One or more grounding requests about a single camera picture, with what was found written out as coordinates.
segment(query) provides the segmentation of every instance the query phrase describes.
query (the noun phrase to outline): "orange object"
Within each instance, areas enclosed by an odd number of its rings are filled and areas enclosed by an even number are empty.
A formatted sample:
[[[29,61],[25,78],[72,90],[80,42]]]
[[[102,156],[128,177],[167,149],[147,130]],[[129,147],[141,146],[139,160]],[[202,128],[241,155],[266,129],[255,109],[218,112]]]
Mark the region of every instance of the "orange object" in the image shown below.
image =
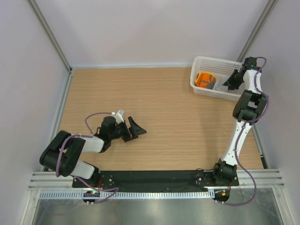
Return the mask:
[[[213,74],[209,72],[197,73],[195,79],[195,85],[197,87],[212,89],[215,83],[216,83],[216,77]]]

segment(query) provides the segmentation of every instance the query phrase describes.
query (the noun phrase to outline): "wooden tabletop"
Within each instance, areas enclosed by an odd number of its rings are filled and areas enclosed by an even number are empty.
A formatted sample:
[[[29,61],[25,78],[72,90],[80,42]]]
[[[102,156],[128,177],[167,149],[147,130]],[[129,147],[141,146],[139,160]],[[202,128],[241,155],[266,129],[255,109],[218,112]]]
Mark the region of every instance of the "wooden tabletop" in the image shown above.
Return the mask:
[[[76,70],[60,129],[89,134],[86,116],[124,109],[147,134],[124,143],[112,141],[105,153],[83,153],[100,170],[211,169],[223,155],[235,123],[235,102],[193,93],[191,68]],[[89,119],[93,131],[103,115]],[[262,169],[250,132],[240,154],[248,169]]]

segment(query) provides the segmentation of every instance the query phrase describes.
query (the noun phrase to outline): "white wall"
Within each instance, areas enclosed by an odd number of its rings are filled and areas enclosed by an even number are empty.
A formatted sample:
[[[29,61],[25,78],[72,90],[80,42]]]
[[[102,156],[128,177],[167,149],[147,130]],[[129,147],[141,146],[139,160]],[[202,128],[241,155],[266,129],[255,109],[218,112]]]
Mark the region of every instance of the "white wall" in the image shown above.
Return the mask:
[[[25,0],[0,1],[0,224],[20,224],[67,70]]]
[[[266,0],[37,0],[74,67],[236,60]]]
[[[271,167],[279,168],[300,224],[300,1],[278,1],[248,56],[265,56],[270,109],[258,123]]]

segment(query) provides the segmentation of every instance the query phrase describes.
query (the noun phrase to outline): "wooden table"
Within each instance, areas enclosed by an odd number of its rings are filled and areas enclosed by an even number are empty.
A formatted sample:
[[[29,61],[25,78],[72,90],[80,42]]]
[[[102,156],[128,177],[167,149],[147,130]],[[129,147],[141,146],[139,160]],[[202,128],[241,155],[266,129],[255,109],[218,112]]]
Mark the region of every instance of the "wooden table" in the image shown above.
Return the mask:
[[[100,170],[211,169],[224,153],[233,130],[235,102],[193,93],[191,68],[76,70],[60,129],[89,134],[86,116],[125,110],[147,134],[112,141],[105,153],[83,153]],[[104,116],[89,119],[93,131]],[[262,169],[252,132],[240,154],[248,169]]]

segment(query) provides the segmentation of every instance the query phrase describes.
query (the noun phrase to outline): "gray floor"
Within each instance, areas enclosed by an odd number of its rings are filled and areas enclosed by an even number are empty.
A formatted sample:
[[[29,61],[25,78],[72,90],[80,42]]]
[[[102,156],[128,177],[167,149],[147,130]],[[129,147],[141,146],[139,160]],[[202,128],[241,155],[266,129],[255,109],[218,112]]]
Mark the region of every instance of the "gray floor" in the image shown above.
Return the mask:
[[[241,203],[252,189],[233,189],[228,202]],[[232,207],[212,199],[112,200],[94,206],[82,200],[39,200],[34,225],[283,225],[272,189],[259,189],[248,205]],[[77,209],[65,213],[74,207]]]

